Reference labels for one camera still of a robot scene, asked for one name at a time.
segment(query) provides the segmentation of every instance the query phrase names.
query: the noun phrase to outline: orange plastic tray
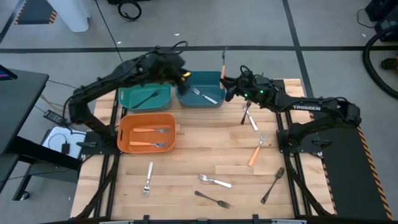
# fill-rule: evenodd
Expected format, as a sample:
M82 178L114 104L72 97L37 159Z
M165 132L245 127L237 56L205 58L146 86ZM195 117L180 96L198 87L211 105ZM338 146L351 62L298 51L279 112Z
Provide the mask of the orange plastic tray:
M134 132L134 128L160 129L170 128L168 133ZM118 148L122 152L159 153L173 151L175 145L175 118L168 113L137 114L125 116L119 124ZM130 142L167 142L167 147L131 146Z

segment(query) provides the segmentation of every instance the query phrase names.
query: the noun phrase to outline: orange handle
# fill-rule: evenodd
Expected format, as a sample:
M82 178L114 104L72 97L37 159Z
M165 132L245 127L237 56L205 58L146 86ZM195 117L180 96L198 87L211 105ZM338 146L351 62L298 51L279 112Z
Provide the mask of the orange handle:
M132 131L134 131L134 132L149 132L149 131L155 131L155 130L151 129L151 128L133 128Z
M225 78L225 65L223 65L223 68L221 69L221 78L224 79ZM220 83L220 88L224 89L223 84Z
M130 142L130 146L151 146L149 142Z
M248 166L253 166L254 161L256 160L257 154L259 153L259 149L260 149L260 146L258 146L257 149L254 151L253 155L251 155Z

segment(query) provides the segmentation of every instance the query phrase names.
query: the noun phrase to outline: wooden table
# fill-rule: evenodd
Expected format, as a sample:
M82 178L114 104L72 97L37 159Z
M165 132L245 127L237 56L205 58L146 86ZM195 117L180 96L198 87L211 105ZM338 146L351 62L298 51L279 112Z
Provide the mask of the wooden table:
M284 82L288 94L304 96L299 79L287 79ZM106 124L110 121L113 99L114 92L96 102L94 114ZM121 156L112 219L142 220L144 215L156 220L251 219L252 214L258 214L260 218L293 218L286 174L277 181L267 203L260 203L274 181L278 168L284 166L275 135L278 128L275 113L251 106L250 114L259 128L255 132L249 121L240 125L243 104L243 98L235 97L217 109L186 109L180 106L173 95L172 107L166 112L177 120L175 149L166 154ZM306 111L291 111L291 114L293 122L310 121ZM287 127L285 116L282 117ZM249 167L247 163L262 133L268 134L267 141L261 147L254 166ZM321 160L310 154L300 156L308 188L324 208L333 213ZM78 215L96 192L102 161L103 156L93 156L83 164L71 217ZM142 191L150 161L154 162L154 170L149 197L144 198ZM198 174L209 175L233 186L227 189L201 181ZM212 201L194 195L196 190L230 203L231 209L221 208ZM301 193L299 190L297 192L300 212L304 214ZM102 215L107 196L105 192Z

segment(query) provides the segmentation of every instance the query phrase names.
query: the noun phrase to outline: gray floor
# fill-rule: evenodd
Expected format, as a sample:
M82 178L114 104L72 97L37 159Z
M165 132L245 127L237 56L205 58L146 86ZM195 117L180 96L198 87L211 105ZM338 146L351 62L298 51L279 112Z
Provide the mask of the gray floor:
M82 0L89 8L90 29L76 34L61 18L53 25L15 26L8 30L0 49L112 47L113 43L95 2ZM120 47L172 45L187 40L192 46L281 45L292 46L285 11L280 0L153 0L142 2L142 17L132 23L122 20L115 6L98 0L109 28ZM0 9L0 27L10 15L16 0L6 0ZM356 23L356 11L368 0L289 0L301 46L361 46L374 35L372 29ZM361 20L369 22L364 14ZM124 60L140 52L123 52ZM372 52L375 65L395 52ZM384 94L368 77L361 62L361 52L304 52L304 60L315 96L345 96L361 107L366 139L379 172L392 214L398 215L398 101ZM220 70L221 52L184 52L190 70ZM92 82L111 72L120 63L117 53L0 54L6 67L48 73L50 79L74 86ZM239 66L271 78L301 78L299 63L292 51L229 51L226 72L239 75ZM398 90L395 72L380 71L381 76ZM48 83L44 95L62 104L72 89ZM48 109L41 100L36 104ZM34 109L23 126L21 136L40 142L52 123ZM19 164L13 176L26 169ZM2 223L40 223L69 217L75 184L34 177L28 186L32 198L12 202L18 180L8 182L0 195Z

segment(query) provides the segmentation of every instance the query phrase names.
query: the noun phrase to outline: teal plastic tray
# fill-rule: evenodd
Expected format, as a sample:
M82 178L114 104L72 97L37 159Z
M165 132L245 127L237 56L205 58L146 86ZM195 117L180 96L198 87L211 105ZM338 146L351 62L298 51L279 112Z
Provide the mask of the teal plastic tray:
M138 108L132 107L143 102L156 90L157 96L150 98ZM146 84L143 87L136 85L130 88L119 89L119 103L133 112L153 112L167 110L171 107L172 89L170 84Z
M180 95L177 92L180 104L185 108L217 108L221 106L225 100L225 90L220 88L220 77L221 72L192 72L187 80L191 84L190 89L185 95ZM213 104L203 96L196 95L192 90L193 87L218 103Z

